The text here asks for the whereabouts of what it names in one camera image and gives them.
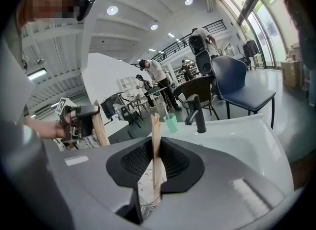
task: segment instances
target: brown paper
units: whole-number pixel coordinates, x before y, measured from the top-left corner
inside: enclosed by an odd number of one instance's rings
[[[159,148],[160,148],[160,121],[159,114],[155,113],[155,116],[152,116],[152,143],[153,143],[153,186],[154,186],[154,200],[160,197],[160,186],[163,183],[162,178],[162,168],[163,163],[159,157]]]
[[[98,100],[94,101],[93,105],[100,107]],[[95,135],[97,137],[97,141],[99,145],[108,146],[110,142],[109,142],[109,138],[106,135],[100,113],[92,115],[92,123],[93,123]]]

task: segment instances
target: black cap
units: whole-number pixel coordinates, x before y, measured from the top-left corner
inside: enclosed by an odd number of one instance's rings
[[[144,69],[145,68],[145,60],[143,60],[143,59],[141,59],[140,60],[140,62],[138,63],[138,65],[142,68],[142,69]]]

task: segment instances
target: white shirt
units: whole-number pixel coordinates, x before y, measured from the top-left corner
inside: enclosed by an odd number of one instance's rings
[[[162,71],[162,67],[158,61],[152,60],[149,61],[149,64],[149,68],[145,70],[156,82],[160,82],[167,77],[166,73]]]
[[[139,87],[142,88],[142,91],[143,91],[144,94],[147,93],[147,89],[145,88],[143,81],[139,81]]]
[[[198,28],[196,29],[192,35],[202,35],[204,39],[208,39],[207,36],[210,35],[210,33],[205,30],[204,28]],[[214,45],[212,43],[208,43],[206,42],[207,44],[207,47],[208,47],[208,51],[209,51],[209,54],[212,56],[212,55],[218,55],[218,52],[216,51],[216,48],[214,47]]]

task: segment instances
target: cardboard box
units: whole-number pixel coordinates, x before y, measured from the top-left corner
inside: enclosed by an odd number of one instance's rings
[[[288,58],[291,58],[293,61],[301,61],[302,60],[301,50],[299,47],[290,49],[288,51],[287,56],[288,56]]]
[[[297,87],[301,84],[301,62],[281,62],[282,81],[284,85]]]

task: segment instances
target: hand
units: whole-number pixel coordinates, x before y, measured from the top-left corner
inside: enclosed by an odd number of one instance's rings
[[[65,120],[68,124],[71,123],[70,113],[66,114]],[[24,124],[35,130],[42,139],[63,139],[66,137],[65,127],[60,121],[41,121],[26,116],[24,117]]]

